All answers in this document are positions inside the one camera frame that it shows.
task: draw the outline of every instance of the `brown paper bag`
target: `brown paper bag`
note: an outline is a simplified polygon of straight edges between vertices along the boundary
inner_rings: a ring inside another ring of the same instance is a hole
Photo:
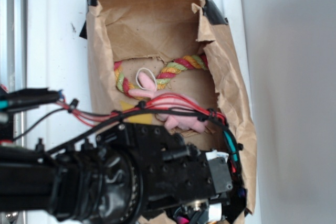
[[[219,108],[239,143],[247,208],[253,213],[256,191],[256,135],[248,97],[228,25],[211,25],[203,15],[204,0],[97,0],[89,6],[87,34],[93,110],[121,110],[120,101],[137,104],[116,89],[113,64],[123,61],[132,82],[140,67],[158,74],[165,63],[205,52],[209,71],[190,70],[168,88],[193,97],[204,108]],[[219,134],[185,133],[200,149],[221,149]],[[163,223],[162,216],[150,223]],[[236,223],[243,223],[243,216]]]

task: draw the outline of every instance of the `multicolored rope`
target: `multicolored rope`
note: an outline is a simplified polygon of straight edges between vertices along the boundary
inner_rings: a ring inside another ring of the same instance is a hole
[[[117,61],[114,63],[114,74],[117,79],[117,88],[119,91],[127,95],[128,97],[133,97],[129,94],[130,89],[139,88],[138,86],[132,84],[123,74],[122,61]],[[167,64],[159,75],[156,77],[157,88],[164,89],[167,84],[179,73],[186,71],[188,69],[203,69],[208,70],[208,61],[206,55],[186,55],[182,58],[175,59]]]
[[[117,89],[124,93],[125,95],[127,95],[128,97],[133,98],[133,96],[131,96],[128,91],[130,89],[135,89],[135,88],[139,88],[138,86],[135,86],[132,82],[130,82],[125,75],[122,72],[122,67],[121,67],[122,61],[117,61],[114,63],[114,74],[116,76],[116,80],[117,80]]]
[[[177,74],[188,69],[208,70],[206,55],[186,55],[180,59],[169,62],[156,77],[157,88],[164,89]]]

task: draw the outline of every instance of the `teal wire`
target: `teal wire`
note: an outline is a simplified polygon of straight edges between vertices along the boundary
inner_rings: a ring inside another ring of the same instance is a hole
[[[8,102],[6,100],[0,101],[0,110],[8,107]]]
[[[228,143],[229,143],[229,146],[230,146],[230,148],[231,148],[231,151],[232,151],[232,152],[236,152],[236,147],[235,147],[235,145],[233,144],[233,141],[232,141],[232,138],[230,137],[230,135],[229,135],[228,133],[226,133],[225,131],[224,131],[224,135],[225,135],[225,137],[226,137],[226,139],[227,139],[227,141],[228,141]],[[234,155],[233,155],[233,160],[234,160],[235,162],[238,161],[238,156],[237,156],[237,154],[234,154]]]

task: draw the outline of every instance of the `yellow object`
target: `yellow object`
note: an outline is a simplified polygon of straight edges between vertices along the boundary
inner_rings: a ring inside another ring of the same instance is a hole
[[[120,101],[120,105],[122,110],[129,110],[134,108],[133,105],[126,103],[124,101]],[[130,123],[142,123],[142,124],[152,124],[153,115],[145,114],[145,115],[135,115],[128,118]]]

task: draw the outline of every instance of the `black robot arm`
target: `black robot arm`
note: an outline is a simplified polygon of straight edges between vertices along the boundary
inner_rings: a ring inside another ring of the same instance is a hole
[[[165,211],[171,219],[205,224],[213,206],[221,208],[217,221],[232,223],[246,208],[240,175],[239,146],[227,124],[213,111],[166,111],[210,120],[223,130],[228,161],[216,151],[199,150],[163,126],[121,122],[96,136],[89,134],[127,116],[165,113],[146,110],[103,121],[86,133],[49,151],[0,147],[0,211],[42,209],[59,221],[87,224],[134,224],[140,215],[151,219]],[[81,149],[75,143],[82,141]]]

